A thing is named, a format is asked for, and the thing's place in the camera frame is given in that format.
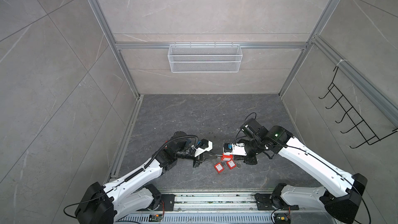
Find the red padlock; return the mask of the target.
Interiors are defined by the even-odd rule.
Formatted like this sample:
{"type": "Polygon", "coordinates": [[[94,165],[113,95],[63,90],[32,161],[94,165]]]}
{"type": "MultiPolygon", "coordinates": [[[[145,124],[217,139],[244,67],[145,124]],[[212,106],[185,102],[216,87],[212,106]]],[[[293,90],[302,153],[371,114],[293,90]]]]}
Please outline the red padlock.
{"type": "Polygon", "coordinates": [[[214,165],[215,170],[217,171],[217,173],[221,173],[224,171],[224,167],[221,163],[217,163],[214,165]]]}
{"type": "Polygon", "coordinates": [[[237,168],[237,163],[234,160],[229,160],[227,161],[227,166],[229,167],[230,170],[237,168]]]}
{"type": "Polygon", "coordinates": [[[221,162],[229,162],[232,161],[234,156],[233,155],[216,155],[216,158],[219,159],[221,162]]]}

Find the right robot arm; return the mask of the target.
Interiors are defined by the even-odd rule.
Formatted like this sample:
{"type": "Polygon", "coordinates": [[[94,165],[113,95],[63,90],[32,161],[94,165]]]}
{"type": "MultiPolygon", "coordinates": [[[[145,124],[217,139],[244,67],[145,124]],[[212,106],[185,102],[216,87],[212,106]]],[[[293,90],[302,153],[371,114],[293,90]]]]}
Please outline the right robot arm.
{"type": "Polygon", "coordinates": [[[356,222],[360,206],[366,204],[363,200],[368,182],[365,176],[334,166],[279,125],[267,129],[255,118],[247,117],[240,132],[243,137],[225,144],[224,153],[239,156],[247,165],[256,165],[257,155],[267,155],[271,151],[296,164],[321,184],[319,187],[295,187],[279,183],[268,200],[274,209],[305,206],[324,210],[344,224],[356,222]]]}

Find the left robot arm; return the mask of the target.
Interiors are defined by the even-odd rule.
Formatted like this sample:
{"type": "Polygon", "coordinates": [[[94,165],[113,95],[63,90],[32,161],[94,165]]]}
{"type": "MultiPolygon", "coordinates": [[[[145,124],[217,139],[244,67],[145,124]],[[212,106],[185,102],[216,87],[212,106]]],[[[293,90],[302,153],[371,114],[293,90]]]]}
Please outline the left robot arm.
{"type": "Polygon", "coordinates": [[[69,217],[80,224],[114,224],[136,210],[155,209],[162,195],[150,182],[172,169],[178,159],[190,159],[198,167],[212,149],[211,141],[178,131],[136,169],[104,185],[89,186],[69,217]]]}

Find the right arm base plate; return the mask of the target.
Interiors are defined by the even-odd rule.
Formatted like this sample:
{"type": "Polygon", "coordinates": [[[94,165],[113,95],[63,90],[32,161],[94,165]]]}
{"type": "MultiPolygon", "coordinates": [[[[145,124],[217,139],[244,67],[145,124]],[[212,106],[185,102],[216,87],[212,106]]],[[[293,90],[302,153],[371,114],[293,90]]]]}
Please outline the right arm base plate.
{"type": "Polygon", "coordinates": [[[291,209],[293,211],[299,210],[298,205],[288,205],[281,196],[277,196],[276,194],[255,194],[255,200],[257,204],[257,208],[259,211],[270,211],[270,210],[288,210],[291,209]]]}

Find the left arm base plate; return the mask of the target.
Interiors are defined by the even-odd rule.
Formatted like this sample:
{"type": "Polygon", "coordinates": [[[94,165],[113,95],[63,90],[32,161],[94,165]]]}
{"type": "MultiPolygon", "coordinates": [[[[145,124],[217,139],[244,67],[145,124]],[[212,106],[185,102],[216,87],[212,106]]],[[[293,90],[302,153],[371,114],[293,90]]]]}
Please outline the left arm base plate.
{"type": "Polygon", "coordinates": [[[146,208],[148,211],[173,211],[175,205],[175,195],[165,194],[160,197],[155,197],[150,205],[146,208]]]}

